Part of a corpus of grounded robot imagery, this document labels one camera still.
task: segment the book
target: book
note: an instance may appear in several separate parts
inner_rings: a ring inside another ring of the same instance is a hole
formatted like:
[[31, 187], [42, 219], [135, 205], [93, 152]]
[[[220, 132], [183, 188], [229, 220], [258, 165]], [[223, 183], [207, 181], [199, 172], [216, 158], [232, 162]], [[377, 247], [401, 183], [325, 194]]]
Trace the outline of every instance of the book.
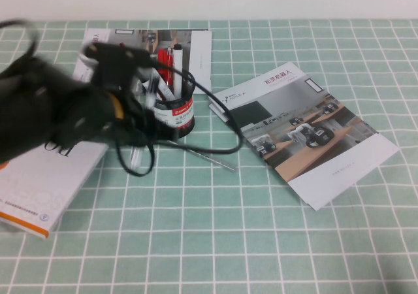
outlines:
[[0, 167], [0, 220], [48, 238], [107, 146], [46, 143]]
[[[189, 71], [195, 80], [211, 91], [210, 80], [212, 32], [205, 29], [86, 29], [83, 45], [91, 42], [107, 42], [149, 51], [157, 59], [160, 50], [172, 50], [181, 44], [183, 69]], [[75, 77], [88, 81], [92, 70], [80, 59], [76, 62]], [[202, 94], [196, 88], [194, 93]]]
[[[290, 62], [214, 95], [248, 146], [314, 210], [398, 151]], [[210, 108], [228, 124], [218, 104]]]

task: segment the black cord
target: black cord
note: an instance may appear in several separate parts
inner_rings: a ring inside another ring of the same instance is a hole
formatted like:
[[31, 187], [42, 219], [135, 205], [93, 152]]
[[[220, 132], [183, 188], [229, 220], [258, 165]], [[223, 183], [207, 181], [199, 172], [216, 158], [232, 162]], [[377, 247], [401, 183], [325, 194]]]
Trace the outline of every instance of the black cord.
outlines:
[[141, 135], [141, 136], [138, 136], [139, 140], [144, 139], [144, 140], [147, 141], [146, 147], [150, 151], [151, 162], [150, 162], [150, 165], [148, 166], [148, 170], [145, 173], [139, 173], [139, 172], [136, 172], [136, 171], [130, 169], [126, 165], [125, 160], [123, 159], [123, 156], [122, 156], [122, 153], [121, 153], [121, 146], [120, 146], [119, 140], [116, 136], [114, 137], [114, 142], [115, 142], [116, 155], [118, 157], [118, 161], [119, 161], [120, 165], [122, 166], [122, 168], [125, 170], [126, 173], [131, 174], [133, 176], [137, 176], [137, 177], [140, 178], [142, 176], [146, 176], [148, 173], [150, 173], [152, 171], [152, 168], [154, 167], [154, 162], [155, 162], [155, 151], [154, 151], [153, 144], [145, 136], [145, 134], [143, 132], [136, 130], [135, 133]]
[[[28, 50], [25, 52], [24, 55], [22, 55], [17, 60], [12, 62], [9, 67], [7, 67], [2, 73], [0, 73], [0, 78], [7, 78], [7, 77], [14, 76], [14, 75], [17, 75], [17, 74], [22, 74], [22, 72], [24, 72], [25, 67], [32, 60], [32, 58], [35, 55], [35, 52], [37, 50], [37, 46], [38, 46], [38, 42], [39, 42], [39, 36], [38, 36], [37, 30], [36, 30], [36, 27], [33, 25], [33, 23], [31, 23], [29, 21], [26, 21], [26, 20], [22, 20], [22, 19], [7, 20], [7, 21], [0, 22], [0, 29], [8, 27], [8, 26], [15, 26], [15, 25], [23, 26], [24, 28], [26, 28], [28, 30], [28, 33], [31, 36], [31, 44], [30, 44]], [[155, 150], [154, 150], [153, 146], [156, 145], [156, 144], [163, 145], [163, 146], [170, 147], [170, 148], [177, 148], [177, 149], [183, 149], [183, 150], [193, 150], [195, 152], [207, 153], [207, 154], [232, 154], [234, 152], [237, 152], [241, 148], [241, 146], [244, 142], [243, 136], [241, 134], [241, 130], [238, 127], [238, 125], [236, 124], [236, 122], [233, 118], [233, 115], [230, 113], [228, 108], [217, 97], [215, 97], [205, 87], [203, 87], [198, 82], [196, 82], [195, 79], [193, 78], [193, 75], [189, 71], [186, 71], [186, 70], [179, 71], [179, 70], [174, 69], [173, 67], [169, 67], [168, 65], [165, 65], [165, 64], [163, 64], [161, 62], [158, 62], [158, 61], [155, 62], [154, 67], [157, 70], [158, 69], [167, 69], [169, 71], [172, 71], [172, 72], [180, 75], [184, 80], [187, 80], [188, 82], [191, 82], [195, 87], [198, 87], [205, 94], [207, 94], [207, 96], [209, 96], [209, 98], [211, 98], [211, 100], [213, 100], [215, 103], [217, 103], [217, 105], [220, 106], [221, 109], [224, 111], [225, 116], [228, 119], [229, 126], [236, 133], [236, 135], [238, 137], [238, 144], [234, 148], [230, 148], [230, 149], [208, 149], [208, 148], [201, 148], [201, 147], [197, 147], [197, 146], [189, 146], [189, 145], [181, 144], [181, 143], [172, 144], [172, 143], [164, 141], [164, 140], [155, 140], [155, 141], [150, 140], [142, 131], [135, 130], [134, 134], [138, 135], [138, 140], [145, 140], [146, 141], [146, 147], [149, 149], [150, 155], [151, 155], [151, 162], [150, 162], [150, 166], [148, 167], [148, 170], [145, 173], [139, 173], [139, 172], [133, 171], [132, 169], [130, 169], [126, 165], [125, 161], [123, 160], [123, 156], [121, 154], [120, 142], [115, 135], [114, 144], [115, 144], [115, 147], [116, 147], [116, 154], [117, 154], [117, 157], [118, 157], [118, 160], [119, 160], [121, 166], [123, 167], [123, 169], [127, 173], [132, 174], [134, 176], [139, 176], [139, 177], [145, 176], [148, 173], [150, 173], [151, 170], [153, 169], [154, 162], [155, 162]]]
[[38, 48], [38, 32], [32, 22], [22, 19], [14, 19], [0, 22], [0, 29], [6, 28], [8, 26], [23, 26], [24, 28], [26, 28], [31, 38], [31, 45], [21, 57], [13, 61], [12, 64], [10, 64], [2, 73], [0, 73], [0, 78], [7, 78], [17, 74], [21, 74], [22, 70], [31, 61]]
[[224, 111], [225, 117], [228, 119], [228, 124], [231, 127], [231, 129], [234, 131], [236, 136], [238, 137], [238, 144], [234, 148], [230, 149], [209, 149], [209, 148], [202, 148], [198, 146], [190, 146], [186, 144], [176, 143], [172, 144], [170, 142], [164, 141], [164, 140], [157, 140], [154, 142], [154, 144], [159, 144], [171, 148], [177, 148], [177, 149], [183, 149], [183, 150], [193, 150], [195, 152], [201, 152], [206, 154], [220, 154], [220, 155], [227, 155], [227, 154], [233, 154], [239, 149], [241, 149], [242, 144], [244, 142], [244, 138], [241, 134], [241, 129], [239, 128], [238, 124], [236, 123], [233, 115], [228, 110], [228, 108], [217, 98], [215, 95], [213, 95], [210, 91], [208, 91], [205, 87], [200, 85], [198, 82], [195, 81], [193, 75], [189, 72], [184, 70], [183, 72], [180, 72], [179, 70], [176, 70], [174, 67], [169, 67], [168, 65], [165, 65], [161, 62], [156, 61], [155, 62], [155, 69], [167, 69], [169, 71], [172, 71], [178, 75], [180, 75], [182, 78], [186, 79], [187, 81], [194, 84], [196, 87], [198, 87], [200, 90], [202, 90], [209, 98], [211, 98], [213, 101], [215, 101]]

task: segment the black pen holder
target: black pen holder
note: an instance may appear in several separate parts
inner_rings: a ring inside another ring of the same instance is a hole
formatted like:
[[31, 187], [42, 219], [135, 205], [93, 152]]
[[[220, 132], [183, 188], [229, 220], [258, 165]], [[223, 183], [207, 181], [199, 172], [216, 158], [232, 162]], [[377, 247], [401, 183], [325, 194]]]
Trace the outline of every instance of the black pen holder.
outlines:
[[183, 78], [181, 98], [167, 101], [157, 99], [155, 102], [155, 117], [169, 126], [177, 127], [179, 139], [189, 134], [195, 126], [194, 91], [194, 83]]

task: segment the red pen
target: red pen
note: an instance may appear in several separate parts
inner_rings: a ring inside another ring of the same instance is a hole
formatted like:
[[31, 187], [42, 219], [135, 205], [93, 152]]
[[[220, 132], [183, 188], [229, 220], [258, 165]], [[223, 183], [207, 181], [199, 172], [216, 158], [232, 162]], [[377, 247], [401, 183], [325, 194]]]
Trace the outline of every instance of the red pen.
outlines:
[[[169, 67], [172, 67], [172, 50], [171, 50], [171, 48], [169, 48], [168, 50], [167, 50], [167, 56], [168, 56], [168, 66]], [[169, 85], [169, 88], [171, 89], [171, 91], [173, 91], [173, 88], [172, 88], [172, 85], [173, 85], [173, 77], [172, 77], [172, 72], [171, 71], [169, 71], [169, 70], [167, 70], [167, 72], [168, 72], [168, 76], [167, 76], [167, 83], [168, 83], [168, 85]]]
[[[167, 58], [167, 51], [165, 49], [159, 49], [158, 50], [158, 61], [160, 61], [162, 64], [167, 64], [168, 58]], [[167, 81], [167, 72], [163, 69], [159, 69], [158, 73], [163, 78], [164, 82]]]

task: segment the grid tablecloth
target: grid tablecloth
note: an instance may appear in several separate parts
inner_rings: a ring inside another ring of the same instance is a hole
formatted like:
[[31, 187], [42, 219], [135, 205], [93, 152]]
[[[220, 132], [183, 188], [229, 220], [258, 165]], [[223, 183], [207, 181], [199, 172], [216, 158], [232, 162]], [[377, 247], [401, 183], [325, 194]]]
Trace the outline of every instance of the grid tablecloth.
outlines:
[[[1, 294], [418, 293], [418, 20], [37, 26], [39, 53], [68, 73], [87, 27], [210, 28], [214, 92], [292, 61], [400, 152], [314, 212], [246, 147], [223, 158], [236, 173], [160, 148], [145, 178], [110, 149], [48, 240], [0, 224]], [[0, 32], [0, 69], [28, 42]], [[195, 100], [185, 141], [233, 145]]]

